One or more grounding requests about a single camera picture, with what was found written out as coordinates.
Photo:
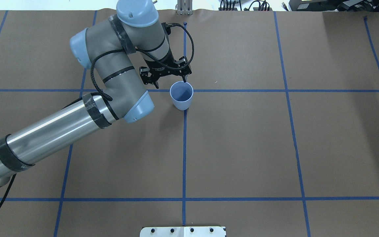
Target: blue cup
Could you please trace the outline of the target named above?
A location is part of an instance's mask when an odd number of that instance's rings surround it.
[[[178,81],[170,87],[169,93],[175,107],[184,111],[191,105],[194,89],[188,82]]]

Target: light blue cap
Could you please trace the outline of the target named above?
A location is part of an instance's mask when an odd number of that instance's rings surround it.
[[[153,109],[155,109],[155,105],[153,104],[152,98],[150,98],[149,92],[146,91],[130,111],[125,114],[124,119],[127,123],[134,123],[147,114],[150,114]]]
[[[72,36],[69,40],[69,47],[71,48],[72,54],[77,58],[81,66],[86,69],[90,69],[91,62],[88,57],[87,47],[86,47],[86,31],[88,28],[85,28],[81,32],[77,33],[75,36]]]
[[[119,0],[116,12],[122,22],[133,27],[151,26],[159,19],[152,0]]]

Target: white label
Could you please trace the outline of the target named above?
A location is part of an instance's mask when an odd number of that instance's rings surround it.
[[[307,9],[309,5],[310,5],[309,3],[300,4],[300,5],[298,6],[298,10],[301,10],[301,9]]]

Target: white bracket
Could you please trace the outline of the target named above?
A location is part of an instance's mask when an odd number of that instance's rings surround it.
[[[226,237],[226,227],[221,226],[179,226],[145,227],[140,237]]]
[[[178,0],[176,13],[178,15],[192,15],[192,0]]]

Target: cup rim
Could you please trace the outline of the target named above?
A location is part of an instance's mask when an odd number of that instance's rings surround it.
[[[175,84],[177,84],[177,83],[187,83],[190,87],[191,87],[191,96],[189,97],[189,99],[187,99],[187,100],[185,100],[185,101],[179,101],[179,100],[176,100],[176,99],[174,99],[174,97],[172,96],[172,93],[171,93],[171,89],[172,89],[172,87],[175,85]],[[177,82],[175,82],[174,84],[172,84],[171,86],[170,86],[170,89],[169,89],[169,95],[170,95],[170,97],[174,100],[174,101],[176,101],[176,102],[179,102],[179,103],[183,103],[183,102],[187,102],[187,101],[189,101],[190,99],[192,99],[192,96],[194,95],[194,88],[192,87],[192,85],[187,81],[187,82],[183,82],[183,81],[177,81]]]

